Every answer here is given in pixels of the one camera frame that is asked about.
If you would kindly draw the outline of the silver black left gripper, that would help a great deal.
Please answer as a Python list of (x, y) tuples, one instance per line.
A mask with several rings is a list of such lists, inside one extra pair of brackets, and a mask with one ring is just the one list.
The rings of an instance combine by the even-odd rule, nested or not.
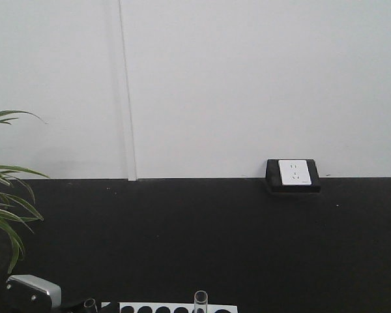
[[(53, 282), (34, 275), (11, 275), (5, 283), (5, 300), (12, 309), (19, 312), (82, 312), (83, 302), (61, 306), (61, 287)], [(110, 302), (101, 306), (96, 303), (98, 312), (118, 313), (120, 303)]]

